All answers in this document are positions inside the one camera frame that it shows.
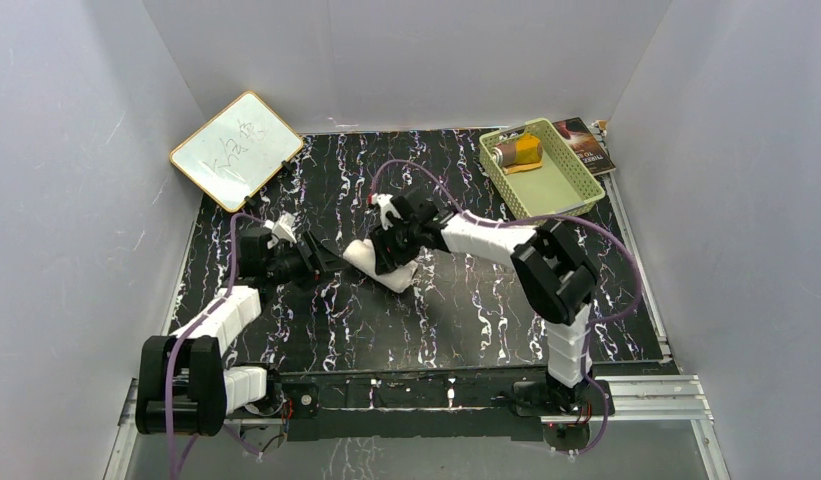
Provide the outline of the white cloth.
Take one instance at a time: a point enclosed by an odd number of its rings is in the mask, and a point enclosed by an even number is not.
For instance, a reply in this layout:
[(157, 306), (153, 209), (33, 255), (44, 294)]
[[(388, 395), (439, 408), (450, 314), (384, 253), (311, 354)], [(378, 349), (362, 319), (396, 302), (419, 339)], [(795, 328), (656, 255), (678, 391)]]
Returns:
[(376, 249), (370, 239), (352, 241), (342, 257), (367, 277), (395, 293), (402, 293), (413, 284), (418, 269), (418, 263), (414, 260), (399, 265), (387, 253)]

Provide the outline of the yellow brown bear towel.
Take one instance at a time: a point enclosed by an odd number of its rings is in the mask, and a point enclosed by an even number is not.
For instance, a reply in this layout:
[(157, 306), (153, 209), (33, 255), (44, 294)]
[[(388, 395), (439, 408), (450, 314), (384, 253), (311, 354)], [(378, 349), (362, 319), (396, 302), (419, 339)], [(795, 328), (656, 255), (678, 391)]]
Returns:
[(543, 155), (541, 139), (528, 133), (492, 149), (492, 158), (505, 175), (541, 168)]

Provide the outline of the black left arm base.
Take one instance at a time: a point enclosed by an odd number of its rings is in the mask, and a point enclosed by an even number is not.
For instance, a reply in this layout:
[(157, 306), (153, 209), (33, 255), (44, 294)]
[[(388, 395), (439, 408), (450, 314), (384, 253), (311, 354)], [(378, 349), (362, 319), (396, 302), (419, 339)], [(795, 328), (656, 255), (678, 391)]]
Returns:
[(245, 364), (221, 373), (223, 391), (212, 395), (220, 407), (219, 428), (241, 425), (243, 420), (264, 420), (280, 424), (288, 432), (292, 420), (309, 420), (318, 414), (320, 388), (308, 379), (282, 375), (266, 365)]

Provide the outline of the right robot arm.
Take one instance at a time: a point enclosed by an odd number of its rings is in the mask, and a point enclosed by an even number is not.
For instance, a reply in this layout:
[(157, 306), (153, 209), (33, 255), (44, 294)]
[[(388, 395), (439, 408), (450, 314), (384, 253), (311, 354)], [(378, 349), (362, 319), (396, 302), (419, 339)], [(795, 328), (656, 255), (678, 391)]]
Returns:
[(534, 312), (546, 323), (551, 405), (576, 413), (589, 399), (584, 380), (592, 362), (586, 322), (598, 271), (573, 236), (554, 220), (507, 226), (455, 207), (440, 207), (423, 194), (372, 194), (376, 226), (346, 258), (370, 278), (400, 293), (410, 286), (422, 249), (466, 254), (511, 268)]

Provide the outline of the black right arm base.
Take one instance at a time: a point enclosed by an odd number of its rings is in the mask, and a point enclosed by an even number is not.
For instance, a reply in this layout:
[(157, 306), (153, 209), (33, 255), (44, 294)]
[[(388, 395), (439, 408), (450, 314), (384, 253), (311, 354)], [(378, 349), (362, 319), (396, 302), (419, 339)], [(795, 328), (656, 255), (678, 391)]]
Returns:
[(540, 420), (543, 439), (552, 450), (570, 455), (591, 445), (593, 421), (601, 433), (616, 412), (609, 384), (591, 376), (573, 387), (549, 375), (543, 381), (523, 380), (501, 395), (515, 415)]

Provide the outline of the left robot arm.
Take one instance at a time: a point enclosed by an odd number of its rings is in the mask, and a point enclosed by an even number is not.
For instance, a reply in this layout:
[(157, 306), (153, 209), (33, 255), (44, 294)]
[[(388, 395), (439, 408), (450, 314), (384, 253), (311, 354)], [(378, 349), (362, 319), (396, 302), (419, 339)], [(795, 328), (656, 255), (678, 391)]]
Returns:
[(280, 411), (285, 391), (267, 366), (228, 366), (232, 342), (283, 285), (315, 287), (347, 262), (315, 236), (294, 229), (295, 217), (232, 228), (227, 282), (192, 320), (142, 346), (135, 422), (140, 433), (214, 436), (247, 405), (261, 416)]

